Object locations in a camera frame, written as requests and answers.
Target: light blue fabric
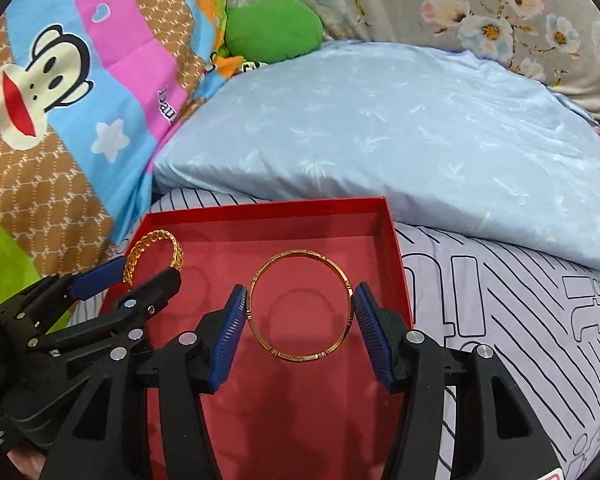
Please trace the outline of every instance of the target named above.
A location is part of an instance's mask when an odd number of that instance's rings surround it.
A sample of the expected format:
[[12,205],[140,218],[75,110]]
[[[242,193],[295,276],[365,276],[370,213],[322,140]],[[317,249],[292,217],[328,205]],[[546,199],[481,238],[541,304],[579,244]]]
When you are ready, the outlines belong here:
[[600,138],[473,54],[334,42],[231,79],[155,160],[162,191],[385,195],[394,219],[600,272]]

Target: metal bolt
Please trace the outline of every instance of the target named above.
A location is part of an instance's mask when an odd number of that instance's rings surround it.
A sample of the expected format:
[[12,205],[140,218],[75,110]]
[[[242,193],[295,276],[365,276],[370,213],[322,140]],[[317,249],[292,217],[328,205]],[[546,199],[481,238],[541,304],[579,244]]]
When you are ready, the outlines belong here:
[[418,330],[411,330],[407,333],[407,341],[415,345],[419,345],[424,341],[424,334]]
[[180,337],[178,338],[178,342],[185,346],[193,345],[197,340],[198,336],[195,332],[185,332],[184,334],[180,334]]
[[114,361],[122,361],[122,359],[126,357],[126,348],[123,348],[122,346],[114,348],[109,354],[109,357]]
[[129,332],[128,335],[131,341],[138,341],[138,339],[140,339],[144,335],[144,332],[141,328],[135,328],[131,332]]
[[480,345],[476,351],[480,357],[484,357],[485,359],[491,359],[493,357],[493,348],[488,345]]

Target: thin gold bangle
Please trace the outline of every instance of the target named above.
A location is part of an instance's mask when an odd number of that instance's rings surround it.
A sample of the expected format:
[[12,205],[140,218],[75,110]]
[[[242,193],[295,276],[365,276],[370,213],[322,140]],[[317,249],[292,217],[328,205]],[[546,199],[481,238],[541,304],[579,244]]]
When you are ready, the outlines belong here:
[[[279,350],[276,350],[275,348],[273,348],[273,346],[271,346],[269,343],[267,343],[267,341],[263,338],[262,334],[260,334],[259,330],[257,329],[256,324],[253,320],[253,313],[251,311],[251,298],[253,297],[253,289],[255,288],[255,285],[256,285],[257,281],[260,279],[262,273],[265,270],[267,270],[267,268],[269,268],[274,262],[276,262],[278,260],[282,260],[284,258],[294,258],[294,257],[298,257],[298,256],[305,257],[305,258],[311,258],[312,260],[317,260],[318,262],[324,263],[327,267],[329,267],[339,277],[340,281],[342,282],[345,289],[347,290],[347,301],[349,301],[349,319],[347,319],[347,325],[344,328],[344,331],[342,332],[340,337],[337,339],[337,341],[334,344],[332,344],[324,352],[320,352],[317,354],[311,354],[311,355],[291,355],[291,354],[286,354],[284,352],[280,352]],[[314,251],[309,251],[306,249],[296,249],[296,250],[291,250],[291,251],[284,251],[283,253],[272,256],[267,261],[267,263],[265,263],[262,266],[262,268],[258,272],[256,272],[255,276],[251,280],[251,285],[250,285],[249,291],[247,293],[247,301],[245,303],[244,309],[247,314],[247,320],[249,321],[249,326],[251,327],[251,331],[253,332],[253,335],[256,336],[256,339],[258,340],[258,342],[262,345],[262,347],[267,352],[269,352],[272,355],[275,355],[276,357],[280,357],[281,359],[284,359],[285,361],[291,361],[294,363],[304,363],[307,361],[315,361],[318,359],[322,359],[323,357],[326,357],[331,352],[333,352],[338,346],[340,346],[342,344],[342,342],[344,341],[344,338],[346,338],[347,334],[349,334],[349,330],[351,329],[351,324],[353,323],[353,312],[354,312],[354,310],[353,310],[353,290],[351,289],[351,285],[349,285],[349,280],[347,279],[345,273],[342,272],[342,269],[339,266],[337,266],[335,263],[333,263],[333,261],[328,259],[326,256],[323,256],[320,253],[315,253]]]
[[134,272],[136,271],[136,264],[138,263],[140,256],[142,256],[142,253],[144,253],[144,250],[148,246],[159,242],[160,240],[170,240],[173,244],[173,256],[171,257],[170,267],[173,267],[176,270],[180,270],[182,268],[182,246],[180,245],[180,242],[176,240],[176,237],[165,229],[151,231],[136,242],[131,249],[129,256],[126,258],[125,269],[122,276],[123,281],[129,287],[133,286]]

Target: flower center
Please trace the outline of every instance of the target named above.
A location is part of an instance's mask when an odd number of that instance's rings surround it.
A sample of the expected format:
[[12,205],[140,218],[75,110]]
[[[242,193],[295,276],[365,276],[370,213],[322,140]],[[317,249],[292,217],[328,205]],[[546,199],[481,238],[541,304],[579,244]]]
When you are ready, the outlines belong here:
[[567,43],[567,37],[560,31],[554,34],[554,40],[558,45],[564,45]]
[[482,33],[487,37],[488,40],[495,41],[500,35],[500,29],[490,23],[482,28]]

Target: monkey eye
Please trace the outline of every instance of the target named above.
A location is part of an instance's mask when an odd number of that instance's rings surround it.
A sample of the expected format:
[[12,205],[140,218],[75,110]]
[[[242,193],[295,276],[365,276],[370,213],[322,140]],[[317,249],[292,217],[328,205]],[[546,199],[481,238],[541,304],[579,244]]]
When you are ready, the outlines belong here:
[[45,63],[45,67],[42,69],[42,71],[45,74],[48,74],[49,71],[54,67],[54,65],[56,64],[56,56],[52,56],[49,58],[49,60]]
[[53,90],[56,86],[58,86],[62,82],[62,76],[57,75],[55,78],[51,80],[49,83],[49,90]]

